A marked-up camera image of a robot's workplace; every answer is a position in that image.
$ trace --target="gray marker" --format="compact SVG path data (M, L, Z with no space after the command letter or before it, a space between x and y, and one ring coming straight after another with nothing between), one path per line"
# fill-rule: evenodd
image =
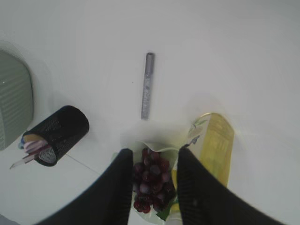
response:
M154 68L154 53L147 53L146 66L144 75L144 88L142 92L142 120L147 120L150 110L150 94L151 94L151 82Z

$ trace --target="bunch of grapes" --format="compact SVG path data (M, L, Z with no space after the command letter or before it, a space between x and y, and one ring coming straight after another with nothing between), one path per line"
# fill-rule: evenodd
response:
M142 150L142 162L134 165L133 191L136 192L134 208L138 212L164 210L175 197L175 188L169 170L170 163L160 153L150 149Z

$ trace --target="black mesh pencil cup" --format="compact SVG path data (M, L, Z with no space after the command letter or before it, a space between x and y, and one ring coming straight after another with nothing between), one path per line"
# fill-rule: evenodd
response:
M36 125L24 135L44 138L50 148L39 153L35 159L45 166L54 166L89 131L85 115L77 108L67 105Z

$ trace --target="white surface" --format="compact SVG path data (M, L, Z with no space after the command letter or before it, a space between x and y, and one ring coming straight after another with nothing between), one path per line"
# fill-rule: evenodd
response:
M177 145L193 119L216 111L236 131L229 188L292 225L300 224L299 39L298 0L2 0L0 7L0 47L31 70L31 126L63 105L90 121L69 152L76 160L102 173L129 136ZM141 122L147 51L157 60L150 121ZM68 157L54 168L9 171L21 157L16 146L0 152L0 213L22 225L54 213L97 177ZM130 224L146 223L132 213Z

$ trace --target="gray object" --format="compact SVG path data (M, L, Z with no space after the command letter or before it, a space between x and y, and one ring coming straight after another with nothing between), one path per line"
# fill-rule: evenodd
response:
M151 83L154 68L154 53L147 53L146 66L144 75L144 87L142 93L142 120L147 120L149 117L150 110L150 95L151 95Z
M0 214L0 224L1 225L19 225L14 221L11 221Z
M27 68L0 51L0 150L14 142L32 121L32 98Z

